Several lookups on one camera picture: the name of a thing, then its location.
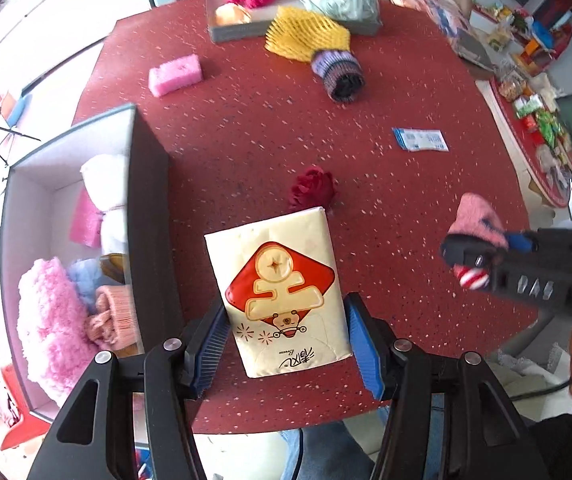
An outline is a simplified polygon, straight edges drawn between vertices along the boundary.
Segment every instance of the floor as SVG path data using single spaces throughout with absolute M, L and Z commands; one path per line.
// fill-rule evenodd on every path
M 148 5 L 147 0 L 15 0 L 13 5 L 6 5 L 0 13 L 0 89 L 17 94 L 56 62 L 108 34 L 118 17 L 145 10 Z M 107 9 L 101 15 L 108 18 L 91 18 L 97 14 L 97 8 Z M 29 48 L 34 44 L 38 48 Z M 69 128 L 100 50 L 98 44 L 39 84 L 17 130 L 45 142 Z M 2 153 L 13 163 L 38 145 L 40 142 L 14 137 L 3 144 Z M 0 162 L 0 195 L 6 173 L 7 168 Z M 572 228 L 572 198 L 569 211 L 542 210 L 527 196 L 527 185 L 522 186 L 522 191 L 525 203 L 530 204 L 531 228 Z M 4 357 L 1 351 L 0 360 Z M 346 420 L 346 425 L 367 454 L 378 452 L 383 425 L 374 412 Z M 281 476 L 287 448 L 277 433 L 195 435 L 195 440 L 208 478 L 215 473 L 226 480 L 276 480 Z M 35 439 L 17 449 L 0 452 L 0 469 L 8 480 L 26 478 L 39 446 L 40 439 Z

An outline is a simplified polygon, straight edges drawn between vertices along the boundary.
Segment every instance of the black cable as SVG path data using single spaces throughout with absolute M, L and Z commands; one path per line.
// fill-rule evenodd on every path
M 49 68 L 48 70 L 46 70 L 43 74 L 41 74 L 36 79 L 32 80 L 30 83 L 28 83 L 27 85 L 24 86 L 24 88 L 21 90 L 21 97 L 25 97 L 27 94 L 32 92 L 37 87 L 37 85 L 43 83 L 43 81 L 48 76 L 52 75 L 56 70 L 59 70 L 61 67 L 63 67 L 63 65 L 65 65 L 69 61 L 72 61 L 75 57 L 83 54 L 84 52 L 86 52 L 88 50 L 90 50 L 93 46 L 97 46 L 99 43 L 104 41 L 107 37 L 108 36 L 104 36 L 103 38 L 100 38 L 99 40 L 93 41 L 91 44 L 84 46 L 81 50 L 77 50 L 77 52 L 75 52 L 74 54 L 71 54 L 70 56 L 66 57 L 66 59 L 64 59 L 63 61 L 60 61 L 59 63 L 54 65 L 52 68 Z
M 563 390 L 564 388 L 570 386 L 571 384 L 572 384 L 572 376 L 569 378 L 569 380 L 564 381 L 563 383 L 558 384 L 556 386 L 551 386 L 550 388 L 544 388 L 543 390 L 535 390 L 533 392 L 526 392 L 525 394 L 515 395 L 512 397 L 509 397 L 509 399 L 511 400 L 511 402 L 516 402 L 517 400 L 533 399 L 535 397 L 543 397 L 546 395 L 554 394 L 560 390 Z
M 290 480 L 297 480 L 299 476 L 299 469 L 301 468 L 301 461 L 304 459 L 304 431 L 299 428 L 299 455 L 297 456 L 297 464 L 295 470 L 292 472 Z

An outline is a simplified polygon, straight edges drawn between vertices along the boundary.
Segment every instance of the blue jeans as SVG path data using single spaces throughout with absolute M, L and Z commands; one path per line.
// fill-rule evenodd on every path
M 377 410 L 386 423 L 389 408 Z M 368 480 L 375 463 L 355 442 L 342 421 L 310 426 L 301 430 L 280 431 L 288 444 L 288 457 L 281 480 L 291 480 L 299 458 L 300 431 L 304 439 L 297 480 Z M 437 478 L 442 462 L 444 438 L 444 396 L 434 394 L 431 427 L 426 452 L 424 480 Z

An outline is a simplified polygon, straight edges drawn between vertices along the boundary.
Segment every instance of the speckled tabletop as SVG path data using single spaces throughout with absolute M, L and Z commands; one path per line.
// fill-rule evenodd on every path
M 344 293 L 429 352 L 490 351 L 535 314 L 463 292 L 437 256 L 462 193 L 489 199 L 506 227 L 528 226 L 517 179 L 474 81 L 419 12 L 381 7 L 375 38 L 354 36 L 365 74 L 358 101 L 330 101 L 309 64 L 264 50 L 262 38 L 213 44 L 204 0 L 126 18 L 105 41 L 75 121 L 138 105 L 171 156 L 169 204 L 187 319 L 217 293 L 203 235 L 287 211 L 295 175 L 335 175 L 328 221 Z M 150 67 L 191 53 L 205 81 L 163 98 Z M 392 127 L 438 128 L 448 153 L 402 151 Z M 353 359 L 250 379 L 229 339 L 195 433 L 252 433 L 320 424 L 374 409 Z

